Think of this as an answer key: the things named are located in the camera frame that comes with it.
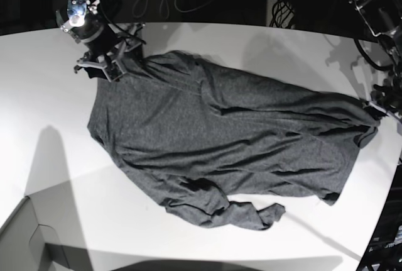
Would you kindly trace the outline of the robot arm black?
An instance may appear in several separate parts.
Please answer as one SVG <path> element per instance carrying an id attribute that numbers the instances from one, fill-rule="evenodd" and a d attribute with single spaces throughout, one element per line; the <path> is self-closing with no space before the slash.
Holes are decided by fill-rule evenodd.
<path id="1" fill-rule="evenodd" d="M 84 70 L 90 78 L 118 81 L 128 72 L 123 59 L 145 44 L 140 37 L 144 24 L 118 26 L 102 10 L 101 0 L 67 0 L 66 10 L 57 10 L 55 17 L 64 33 L 87 47 L 73 70 Z"/>
<path id="2" fill-rule="evenodd" d="M 401 0 L 348 0 L 371 36 L 390 58 L 389 65 L 376 64 L 359 40 L 354 43 L 365 61 L 374 69 L 387 73 L 383 86 L 373 86 L 372 105 L 384 114 L 401 120 Z"/>

